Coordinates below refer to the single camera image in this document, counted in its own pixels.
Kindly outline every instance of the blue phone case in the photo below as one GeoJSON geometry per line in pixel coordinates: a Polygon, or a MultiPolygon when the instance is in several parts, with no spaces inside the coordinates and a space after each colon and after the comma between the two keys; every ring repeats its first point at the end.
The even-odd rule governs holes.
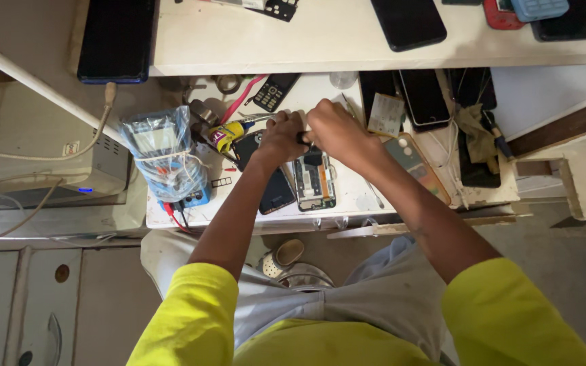
{"type": "Polygon", "coordinates": [[[567,0],[511,0],[517,19],[530,21],[557,18],[569,10],[567,0]]]}

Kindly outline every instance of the person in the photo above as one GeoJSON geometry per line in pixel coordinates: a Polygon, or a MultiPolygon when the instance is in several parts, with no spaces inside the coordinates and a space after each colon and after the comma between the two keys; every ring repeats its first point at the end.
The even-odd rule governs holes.
{"type": "Polygon", "coordinates": [[[142,264],[164,301],[128,365],[586,365],[586,345],[516,264],[411,177],[340,104],[307,114],[312,141],[370,181],[412,237],[342,287],[296,292],[244,266],[273,171],[303,154],[300,116],[277,113],[200,240],[153,230],[142,264]]]}

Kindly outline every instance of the hand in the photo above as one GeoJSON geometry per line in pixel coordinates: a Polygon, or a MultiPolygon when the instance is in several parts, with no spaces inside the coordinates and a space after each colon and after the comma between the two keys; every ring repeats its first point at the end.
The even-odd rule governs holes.
{"type": "Polygon", "coordinates": [[[304,136],[321,150],[359,172],[363,164],[376,157],[383,145],[379,137],[370,135],[359,121],[339,103],[323,99],[307,113],[312,130],[304,136]]]}
{"type": "Polygon", "coordinates": [[[296,140],[296,135],[302,128],[302,118],[298,112],[291,113],[289,117],[286,112],[279,111],[274,121],[266,121],[266,130],[253,158],[256,156],[273,169],[297,159],[309,150],[308,146],[300,145],[296,140]]]}

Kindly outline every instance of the red phone case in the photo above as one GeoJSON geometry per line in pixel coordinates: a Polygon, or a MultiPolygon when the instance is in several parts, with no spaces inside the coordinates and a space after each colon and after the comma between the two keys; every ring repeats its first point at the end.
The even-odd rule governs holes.
{"type": "Polygon", "coordinates": [[[496,0],[483,0],[483,10],[485,11],[485,19],[492,29],[513,31],[521,29],[526,24],[520,21],[514,12],[499,11],[496,0]]]}

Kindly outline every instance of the grey pants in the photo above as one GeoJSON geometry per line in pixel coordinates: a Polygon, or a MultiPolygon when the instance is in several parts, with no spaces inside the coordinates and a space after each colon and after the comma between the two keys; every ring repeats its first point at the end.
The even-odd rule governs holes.
{"type": "MultiPolygon", "coordinates": [[[[141,241],[141,263],[164,298],[175,271],[197,240],[153,230],[141,241]]],[[[417,345],[438,361],[446,327],[440,309],[444,281],[410,236],[397,237],[361,263],[342,287],[325,292],[289,290],[243,266],[234,314],[234,347],[283,319],[366,322],[417,345]]]]}

